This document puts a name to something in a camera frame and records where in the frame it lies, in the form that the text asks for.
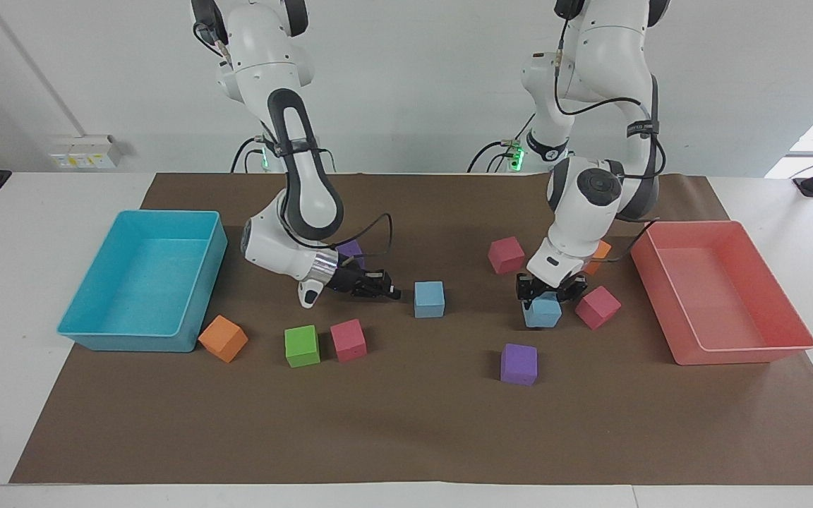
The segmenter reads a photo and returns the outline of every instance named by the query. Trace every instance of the brown mat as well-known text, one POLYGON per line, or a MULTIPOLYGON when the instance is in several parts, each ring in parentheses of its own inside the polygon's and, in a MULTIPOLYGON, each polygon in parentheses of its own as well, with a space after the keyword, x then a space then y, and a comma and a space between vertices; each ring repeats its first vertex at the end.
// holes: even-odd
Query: brown mat
MULTIPOLYGON (((336 176, 346 229, 395 219, 395 282, 445 281, 443 319, 403 302, 325 293, 251 266, 241 225, 281 176, 160 174, 144 208, 219 210, 229 236, 207 321, 251 338, 233 363, 191 354, 91 353, 75 346, 14 471, 14 483, 758 483, 813 485, 813 367, 674 364, 632 261, 601 268, 623 302, 597 332, 567 309, 529 331, 513 277, 488 244, 526 253, 552 221, 545 176, 336 176), (368 357, 333 359, 330 325, 359 318, 368 357), (290 369, 282 331, 314 324, 320 365, 290 369), (497 381, 506 343, 539 350, 531 388, 497 381)), ((661 177, 664 219, 725 219, 704 178, 661 177)), ((382 245, 374 231, 363 247, 382 245)), ((628 238, 614 242, 622 244, 628 238)))

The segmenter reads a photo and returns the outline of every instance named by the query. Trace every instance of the white table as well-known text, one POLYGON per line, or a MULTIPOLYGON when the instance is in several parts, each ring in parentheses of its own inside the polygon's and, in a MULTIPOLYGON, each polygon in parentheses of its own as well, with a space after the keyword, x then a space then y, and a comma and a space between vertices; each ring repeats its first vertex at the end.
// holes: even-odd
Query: white table
MULTIPOLYGON (((152 174, 14 174, 0 190, 0 505, 813 506, 804 486, 6 485, 71 349, 55 326, 115 214, 138 208, 151 182, 152 174)), ((711 183, 813 334, 813 200, 788 181, 711 183)))

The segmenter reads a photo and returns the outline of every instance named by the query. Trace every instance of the teal plastic tray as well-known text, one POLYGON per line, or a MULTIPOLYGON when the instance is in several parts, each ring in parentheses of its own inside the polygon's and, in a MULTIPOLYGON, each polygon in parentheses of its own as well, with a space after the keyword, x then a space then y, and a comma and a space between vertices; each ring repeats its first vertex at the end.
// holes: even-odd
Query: teal plastic tray
POLYGON ((218 212, 120 212, 58 333, 94 351, 192 351, 227 246, 218 212))

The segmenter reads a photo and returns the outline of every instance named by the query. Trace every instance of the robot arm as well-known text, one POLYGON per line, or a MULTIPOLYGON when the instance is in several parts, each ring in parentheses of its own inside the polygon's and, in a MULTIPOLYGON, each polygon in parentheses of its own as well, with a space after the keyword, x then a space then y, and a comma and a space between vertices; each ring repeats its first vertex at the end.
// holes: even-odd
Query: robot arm
POLYGON ((217 81, 261 122, 269 167, 287 174, 287 187, 244 227, 248 261, 299 281, 304 308, 326 286, 355 296, 400 297, 384 270, 366 272, 322 241, 343 221, 341 197, 330 184, 298 90, 312 81, 306 53, 291 43, 307 25, 303 0, 250 2, 229 13, 214 0, 191 0, 194 32, 223 57, 217 81))
MULTIPOLYGON (((523 68, 523 85, 536 104, 525 140, 526 161, 553 168, 548 204, 555 213, 529 260, 533 277, 517 279, 517 295, 526 302, 546 291, 557 291, 562 299, 580 294, 584 278, 579 272, 613 219, 642 218, 657 202, 658 86, 644 58, 645 28, 653 25, 656 1, 577 2, 561 48, 534 54, 523 68), (628 125, 624 161, 566 157, 573 116, 564 114, 558 99, 616 103, 628 125)), ((558 14, 566 3, 558 3, 558 14)), ((667 3, 659 7, 661 14, 667 3)))

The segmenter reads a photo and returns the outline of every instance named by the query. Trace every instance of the pink plastic tray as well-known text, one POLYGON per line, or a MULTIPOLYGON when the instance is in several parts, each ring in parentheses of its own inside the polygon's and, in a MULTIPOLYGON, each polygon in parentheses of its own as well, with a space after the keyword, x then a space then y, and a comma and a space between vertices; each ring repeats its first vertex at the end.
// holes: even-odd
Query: pink plastic tray
POLYGON ((680 365, 764 363, 813 348, 739 222, 658 222, 632 258, 680 365))

